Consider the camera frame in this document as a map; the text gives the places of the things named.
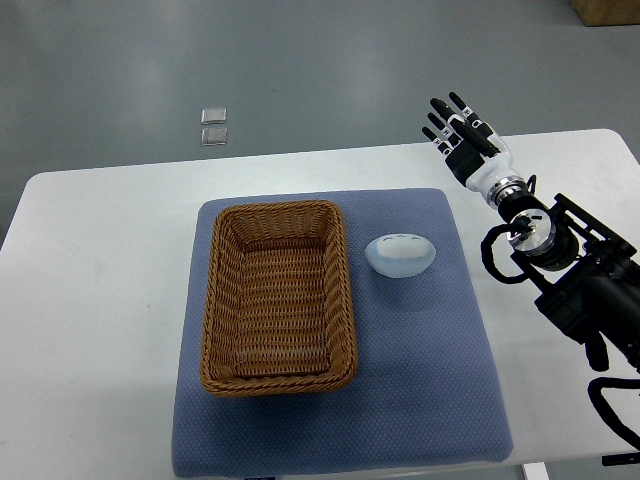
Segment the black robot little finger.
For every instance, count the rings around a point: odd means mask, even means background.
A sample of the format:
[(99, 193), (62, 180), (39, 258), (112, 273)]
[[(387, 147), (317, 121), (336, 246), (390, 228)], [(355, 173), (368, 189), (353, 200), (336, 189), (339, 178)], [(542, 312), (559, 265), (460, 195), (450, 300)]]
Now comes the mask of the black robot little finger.
[(436, 147), (436, 149), (442, 155), (449, 155), (452, 151), (451, 145), (446, 141), (442, 140), (436, 133), (434, 133), (429, 127), (423, 126), (421, 128), (423, 135)]

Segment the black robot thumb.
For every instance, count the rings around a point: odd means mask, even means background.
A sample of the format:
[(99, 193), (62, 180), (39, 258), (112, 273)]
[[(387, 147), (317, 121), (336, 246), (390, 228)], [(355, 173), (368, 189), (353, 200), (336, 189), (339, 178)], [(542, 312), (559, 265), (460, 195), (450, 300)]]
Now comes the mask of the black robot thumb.
[(500, 153), (500, 149), (489, 140), (492, 130), (481, 120), (464, 121), (460, 133), (481, 155), (492, 158)]

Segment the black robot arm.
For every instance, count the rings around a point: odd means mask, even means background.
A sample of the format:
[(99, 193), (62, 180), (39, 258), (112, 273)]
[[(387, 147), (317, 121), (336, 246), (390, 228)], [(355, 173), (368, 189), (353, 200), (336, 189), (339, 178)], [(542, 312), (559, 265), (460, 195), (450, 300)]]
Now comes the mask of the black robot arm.
[(639, 366), (639, 266), (635, 248), (590, 213), (555, 196), (546, 206), (536, 179), (524, 179), (502, 138), (456, 93), (433, 98), (423, 134), (456, 180), (480, 194), (502, 222), (480, 244), (485, 270), (503, 284), (532, 282), (535, 305), (584, 346), (595, 371), (609, 367), (612, 343)]

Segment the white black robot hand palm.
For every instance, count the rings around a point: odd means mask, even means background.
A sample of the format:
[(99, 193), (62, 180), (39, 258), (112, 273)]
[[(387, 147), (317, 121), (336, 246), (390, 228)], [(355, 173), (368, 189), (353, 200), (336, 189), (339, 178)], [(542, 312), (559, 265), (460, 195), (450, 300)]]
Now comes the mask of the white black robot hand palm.
[(502, 138), (487, 123), (492, 130), (489, 140), (500, 149), (500, 153), (492, 158), (485, 157), (460, 135), (462, 124), (450, 125), (459, 135), (460, 143), (451, 145), (451, 153), (444, 155), (445, 164), (454, 177), (467, 189), (478, 193), (498, 193), (506, 185), (514, 184), (513, 158)]

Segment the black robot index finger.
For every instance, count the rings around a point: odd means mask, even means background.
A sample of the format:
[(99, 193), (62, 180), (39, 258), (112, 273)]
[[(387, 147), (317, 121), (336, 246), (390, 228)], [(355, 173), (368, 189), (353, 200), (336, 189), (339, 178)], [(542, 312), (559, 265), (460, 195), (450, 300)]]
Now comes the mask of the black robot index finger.
[(449, 93), (449, 99), (453, 102), (467, 122), (473, 123), (475, 121), (475, 112), (458, 94), (451, 91)]

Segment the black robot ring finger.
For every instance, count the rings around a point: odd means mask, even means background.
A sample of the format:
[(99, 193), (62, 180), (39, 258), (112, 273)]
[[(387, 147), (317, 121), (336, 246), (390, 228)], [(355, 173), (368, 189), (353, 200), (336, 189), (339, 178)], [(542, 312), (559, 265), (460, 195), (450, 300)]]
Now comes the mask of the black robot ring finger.
[(444, 122), (436, 114), (429, 112), (427, 114), (428, 120), (433, 127), (438, 131), (437, 137), (442, 141), (446, 141), (449, 145), (457, 145), (460, 143), (459, 135), (452, 129), (452, 127)]

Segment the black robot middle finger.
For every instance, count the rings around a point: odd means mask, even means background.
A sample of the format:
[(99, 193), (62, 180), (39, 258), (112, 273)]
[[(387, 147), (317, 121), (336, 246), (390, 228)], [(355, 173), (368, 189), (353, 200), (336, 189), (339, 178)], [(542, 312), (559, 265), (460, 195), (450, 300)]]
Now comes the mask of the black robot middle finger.
[(463, 123), (463, 118), (443, 100), (438, 98), (431, 98), (430, 105), (444, 123), (448, 125), (453, 125), (454, 123)]

